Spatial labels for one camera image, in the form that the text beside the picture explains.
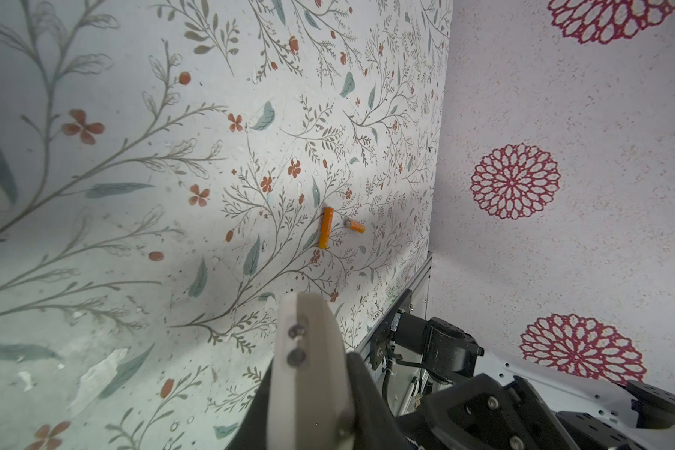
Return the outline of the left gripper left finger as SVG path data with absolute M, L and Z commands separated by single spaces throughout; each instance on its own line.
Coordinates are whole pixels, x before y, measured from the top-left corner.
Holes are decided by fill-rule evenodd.
M 266 431 L 273 362 L 251 401 L 247 414 L 226 450 L 266 450 Z

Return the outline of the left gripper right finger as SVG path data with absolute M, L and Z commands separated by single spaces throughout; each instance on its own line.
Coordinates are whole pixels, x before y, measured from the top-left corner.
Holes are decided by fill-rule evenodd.
M 346 355 L 356 414 L 354 449 L 412 449 L 360 354 Z

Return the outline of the white remote control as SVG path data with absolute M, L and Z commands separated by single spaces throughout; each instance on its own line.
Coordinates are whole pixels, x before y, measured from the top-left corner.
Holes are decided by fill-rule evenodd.
M 339 324 L 320 294 L 279 304 L 266 425 L 268 449 L 352 449 L 356 407 Z

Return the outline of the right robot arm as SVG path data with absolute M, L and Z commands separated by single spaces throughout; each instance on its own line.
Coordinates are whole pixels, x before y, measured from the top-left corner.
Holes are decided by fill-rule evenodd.
M 404 292 L 360 352 L 409 449 L 675 449 L 675 394 L 490 352 Z

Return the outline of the orange battery right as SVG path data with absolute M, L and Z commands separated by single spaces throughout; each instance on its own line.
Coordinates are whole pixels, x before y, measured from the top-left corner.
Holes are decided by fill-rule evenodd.
M 351 220 L 351 219 L 345 220 L 345 226 L 348 229 L 350 229 L 354 232 L 360 233 L 360 234 L 363 234 L 367 230 L 367 227 L 364 224 L 362 224 L 360 222 L 357 222 L 357 221 L 354 221 L 354 220 Z

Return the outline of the orange battery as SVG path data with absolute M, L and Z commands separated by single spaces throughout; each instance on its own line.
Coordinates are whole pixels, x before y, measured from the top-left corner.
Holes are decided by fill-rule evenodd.
M 345 226 L 348 229 L 350 229 L 354 232 L 360 233 L 360 234 L 363 234 L 367 230 L 367 227 L 364 224 L 362 224 L 360 222 L 357 222 L 357 221 L 354 221 L 354 220 L 351 220 L 351 219 L 345 220 Z
M 318 240 L 319 249 L 328 249 L 334 214 L 335 210 L 332 207 L 326 206 L 326 208 L 324 208 L 324 213 L 322 213 L 322 225 Z

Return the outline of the orange battery left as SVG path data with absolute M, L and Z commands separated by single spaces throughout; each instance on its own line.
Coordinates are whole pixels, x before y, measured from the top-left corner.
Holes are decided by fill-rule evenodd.
M 324 208 L 324 213 L 322 213 L 322 225 L 318 240 L 319 249 L 328 249 L 334 214 L 335 210 L 332 207 L 326 206 L 326 208 Z

